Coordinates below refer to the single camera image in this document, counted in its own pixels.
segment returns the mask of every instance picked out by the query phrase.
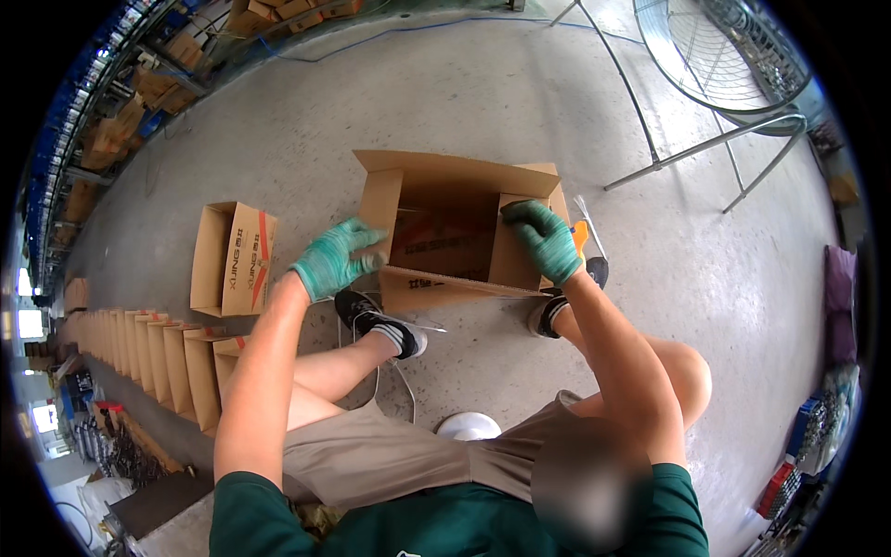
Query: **knee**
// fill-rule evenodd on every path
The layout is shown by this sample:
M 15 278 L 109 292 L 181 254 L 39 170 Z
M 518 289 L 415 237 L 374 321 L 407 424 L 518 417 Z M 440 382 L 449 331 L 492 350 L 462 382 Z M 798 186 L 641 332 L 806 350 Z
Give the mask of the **knee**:
M 681 404 L 684 425 L 689 428 L 706 411 L 712 397 L 712 373 L 706 359 L 686 344 L 672 342 L 670 354 L 663 364 Z
M 687 384 L 688 397 L 701 413 L 708 406 L 712 397 L 712 371 L 708 362 L 694 348 L 681 344 L 680 358 L 683 361 L 685 383 Z

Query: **window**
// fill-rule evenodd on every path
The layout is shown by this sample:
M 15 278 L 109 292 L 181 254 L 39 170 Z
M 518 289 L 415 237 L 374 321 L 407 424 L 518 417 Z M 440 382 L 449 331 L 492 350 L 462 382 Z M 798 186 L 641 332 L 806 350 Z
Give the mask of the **window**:
M 19 338 L 36 339 L 44 336 L 43 312 L 39 309 L 19 310 Z
M 55 405 L 35 406 L 31 413 L 34 414 L 37 433 L 59 429 L 59 416 L 56 415 Z
M 28 269 L 22 267 L 19 269 L 19 296 L 30 296 L 34 291 L 31 290 L 31 277 L 28 276 Z

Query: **black sneaker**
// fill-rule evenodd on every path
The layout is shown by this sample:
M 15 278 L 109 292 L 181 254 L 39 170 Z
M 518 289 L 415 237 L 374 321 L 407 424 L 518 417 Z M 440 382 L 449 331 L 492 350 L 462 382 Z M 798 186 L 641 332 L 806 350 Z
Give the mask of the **black sneaker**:
M 554 317 L 568 305 L 566 296 L 555 296 L 534 309 L 527 320 L 529 332 L 543 339 L 560 338 L 553 329 Z
M 588 272 L 591 278 L 593 278 L 597 285 L 601 287 L 601 290 L 603 290 L 607 285 L 607 279 L 609 278 L 609 262 L 606 258 L 589 258 L 584 263 L 584 270 Z M 559 296 L 563 293 L 563 290 L 551 287 L 545 288 L 542 292 L 551 294 L 552 296 Z
M 402 333 L 402 353 L 397 359 L 420 356 L 427 349 L 427 334 L 416 327 L 383 315 L 371 298 L 355 291 L 340 291 L 334 296 L 334 310 L 340 321 L 352 331 L 355 326 L 360 336 L 368 334 L 374 325 L 385 324 Z

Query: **green work glove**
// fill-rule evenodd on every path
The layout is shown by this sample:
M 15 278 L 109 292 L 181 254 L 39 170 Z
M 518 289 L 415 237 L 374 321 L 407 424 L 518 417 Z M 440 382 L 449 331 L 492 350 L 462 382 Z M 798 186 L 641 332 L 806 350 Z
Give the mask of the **green work glove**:
M 372 230 L 359 217 L 352 217 L 313 240 L 297 263 L 288 268 L 297 271 L 315 302 L 384 266 L 386 256 L 381 253 L 366 253 L 358 259 L 350 259 L 349 254 L 386 237 L 386 230 Z
M 514 201 L 501 209 L 504 223 L 526 244 L 538 270 L 560 287 L 582 265 L 563 219 L 538 201 Z

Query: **green t-shirt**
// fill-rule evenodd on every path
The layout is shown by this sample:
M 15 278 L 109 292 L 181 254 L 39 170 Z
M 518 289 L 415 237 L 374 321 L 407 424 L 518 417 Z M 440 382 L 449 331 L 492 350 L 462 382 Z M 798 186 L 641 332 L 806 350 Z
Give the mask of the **green t-shirt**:
M 690 474 L 675 464 L 653 466 L 650 516 L 615 555 L 708 556 L 706 531 Z M 544 531 L 531 504 L 496 489 L 465 483 L 437 487 L 354 509 L 316 545 L 271 481 L 233 472 L 217 482 L 211 557 L 552 557 L 573 555 Z

